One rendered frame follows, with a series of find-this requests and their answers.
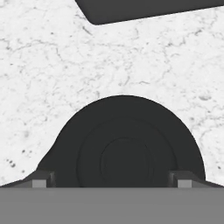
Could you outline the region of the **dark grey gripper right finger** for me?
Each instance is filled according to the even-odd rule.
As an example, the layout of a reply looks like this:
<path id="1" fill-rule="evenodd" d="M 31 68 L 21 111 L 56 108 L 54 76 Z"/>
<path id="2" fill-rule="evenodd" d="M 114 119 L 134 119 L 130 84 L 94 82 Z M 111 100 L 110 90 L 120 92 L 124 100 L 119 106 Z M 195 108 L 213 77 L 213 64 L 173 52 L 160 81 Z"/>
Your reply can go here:
<path id="1" fill-rule="evenodd" d="M 218 185 L 213 182 L 205 181 L 198 178 L 190 171 L 170 171 L 169 172 L 169 187 L 176 188 L 223 188 L 223 185 Z"/>

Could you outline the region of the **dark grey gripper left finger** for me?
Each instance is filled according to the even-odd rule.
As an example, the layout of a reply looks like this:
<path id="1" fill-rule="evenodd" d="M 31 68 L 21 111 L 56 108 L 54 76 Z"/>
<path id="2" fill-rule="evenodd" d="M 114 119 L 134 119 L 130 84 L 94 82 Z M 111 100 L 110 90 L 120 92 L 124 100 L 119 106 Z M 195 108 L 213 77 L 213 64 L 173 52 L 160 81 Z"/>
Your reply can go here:
<path id="1" fill-rule="evenodd" d="M 3 185 L 3 188 L 49 188 L 55 186 L 55 173 L 53 171 L 34 171 L 24 179 Z"/>

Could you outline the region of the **black blender base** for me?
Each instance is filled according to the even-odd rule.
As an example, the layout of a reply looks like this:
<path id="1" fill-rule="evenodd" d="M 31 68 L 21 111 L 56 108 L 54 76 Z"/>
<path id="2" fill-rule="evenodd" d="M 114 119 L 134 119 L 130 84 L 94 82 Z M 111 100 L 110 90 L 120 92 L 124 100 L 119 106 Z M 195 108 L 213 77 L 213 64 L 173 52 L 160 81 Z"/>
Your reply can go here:
<path id="1" fill-rule="evenodd" d="M 224 0 L 75 0 L 93 25 L 224 6 Z"/>

